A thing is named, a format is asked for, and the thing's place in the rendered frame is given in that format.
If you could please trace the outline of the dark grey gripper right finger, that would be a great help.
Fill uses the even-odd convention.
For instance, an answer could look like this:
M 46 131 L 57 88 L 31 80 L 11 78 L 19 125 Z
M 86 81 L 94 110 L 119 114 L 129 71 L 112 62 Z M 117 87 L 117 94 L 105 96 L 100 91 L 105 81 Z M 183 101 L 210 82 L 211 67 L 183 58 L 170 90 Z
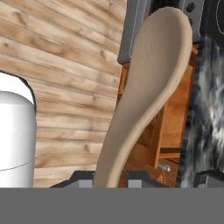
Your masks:
M 163 176 L 147 171 L 126 171 L 120 179 L 119 188 L 167 188 Z

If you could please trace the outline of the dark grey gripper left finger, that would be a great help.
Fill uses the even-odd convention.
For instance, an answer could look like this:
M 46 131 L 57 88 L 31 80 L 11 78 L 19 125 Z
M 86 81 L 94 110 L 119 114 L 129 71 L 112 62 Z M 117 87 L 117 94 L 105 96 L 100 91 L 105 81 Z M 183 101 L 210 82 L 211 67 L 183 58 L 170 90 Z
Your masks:
M 92 188 L 94 171 L 75 171 L 69 179 L 66 179 L 56 185 L 55 188 Z

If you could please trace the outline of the light wooden spoon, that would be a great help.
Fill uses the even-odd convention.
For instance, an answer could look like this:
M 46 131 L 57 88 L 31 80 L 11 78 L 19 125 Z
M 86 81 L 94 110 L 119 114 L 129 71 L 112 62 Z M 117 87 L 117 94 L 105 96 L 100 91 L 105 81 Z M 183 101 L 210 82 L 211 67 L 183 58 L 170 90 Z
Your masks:
M 129 76 L 105 136 L 95 188 L 116 188 L 133 146 L 176 91 L 190 60 L 193 30 L 185 13 L 164 7 L 147 17 L 132 48 Z

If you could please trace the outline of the open orange wooden drawer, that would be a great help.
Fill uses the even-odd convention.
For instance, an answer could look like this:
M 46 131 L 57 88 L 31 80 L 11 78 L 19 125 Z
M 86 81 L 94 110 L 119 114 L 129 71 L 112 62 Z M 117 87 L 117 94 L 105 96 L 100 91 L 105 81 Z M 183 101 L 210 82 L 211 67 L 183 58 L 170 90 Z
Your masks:
M 126 171 L 147 171 L 162 175 L 168 186 L 175 186 L 198 48 L 198 44 L 193 45 L 189 66 L 178 89 L 146 126 L 129 154 L 121 176 Z M 169 165 L 171 171 L 159 168 L 158 163 Z

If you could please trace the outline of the dark grey block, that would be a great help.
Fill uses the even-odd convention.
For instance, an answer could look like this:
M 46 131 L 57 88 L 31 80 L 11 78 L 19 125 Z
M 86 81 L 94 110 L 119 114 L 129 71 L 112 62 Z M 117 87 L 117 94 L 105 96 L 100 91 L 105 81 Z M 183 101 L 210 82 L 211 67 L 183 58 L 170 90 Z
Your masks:
M 195 175 L 196 188 L 224 188 L 224 173 L 221 171 L 202 171 Z

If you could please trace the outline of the white rounded cylinder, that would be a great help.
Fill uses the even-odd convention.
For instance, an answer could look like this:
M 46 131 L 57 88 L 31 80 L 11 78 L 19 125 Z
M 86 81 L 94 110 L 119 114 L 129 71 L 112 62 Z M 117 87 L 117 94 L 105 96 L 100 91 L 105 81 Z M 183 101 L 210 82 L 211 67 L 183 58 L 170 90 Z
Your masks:
M 0 188 L 33 187 L 36 113 L 29 83 L 0 70 Z

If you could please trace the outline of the grey oven front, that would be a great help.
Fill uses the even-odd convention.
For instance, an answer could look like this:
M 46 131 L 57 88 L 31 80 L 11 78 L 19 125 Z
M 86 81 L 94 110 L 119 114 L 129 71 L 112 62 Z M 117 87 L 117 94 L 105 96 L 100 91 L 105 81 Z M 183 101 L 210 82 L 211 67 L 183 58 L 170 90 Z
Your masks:
M 130 62 L 132 46 L 144 20 L 154 11 L 164 7 L 181 9 L 188 17 L 192 27 L 192 41 L 197 44 L 200 39 L 200 22 L 205 0 L 127 0 L 127 9 L 123 25 L 122 40 L 117 62 L 124 65 Z M 192 12 L 186 6 L 195 3 Z

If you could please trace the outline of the black hob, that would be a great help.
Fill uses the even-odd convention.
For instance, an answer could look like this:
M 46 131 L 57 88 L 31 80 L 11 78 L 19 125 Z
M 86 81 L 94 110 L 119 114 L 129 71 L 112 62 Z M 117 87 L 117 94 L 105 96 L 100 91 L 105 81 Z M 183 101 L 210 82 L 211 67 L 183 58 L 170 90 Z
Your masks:
M 204 1 L 199 32 L 224 48 L 224 0 Z

